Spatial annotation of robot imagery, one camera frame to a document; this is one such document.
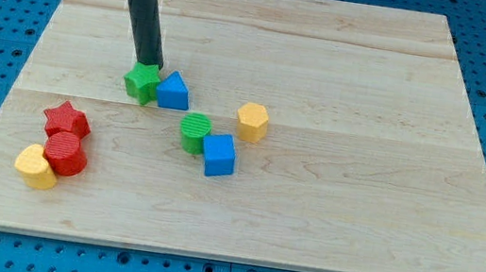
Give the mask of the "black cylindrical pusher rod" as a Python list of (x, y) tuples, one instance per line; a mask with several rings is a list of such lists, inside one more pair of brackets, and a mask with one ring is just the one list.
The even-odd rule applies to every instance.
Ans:
[(163, 67), (159, 0), (127, 0), (136, 59), (143, 65)]

